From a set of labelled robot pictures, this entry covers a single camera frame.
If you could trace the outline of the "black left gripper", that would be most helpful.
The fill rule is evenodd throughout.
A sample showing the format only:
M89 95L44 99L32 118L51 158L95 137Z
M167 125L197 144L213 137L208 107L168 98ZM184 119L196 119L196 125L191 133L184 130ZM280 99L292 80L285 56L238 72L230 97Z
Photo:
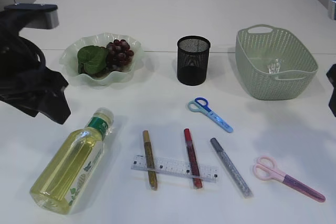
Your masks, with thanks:
M29 116L40 113L64 124L71 115L64 94L68 82L46 66L44 53L19 32L1 15L1 101Z

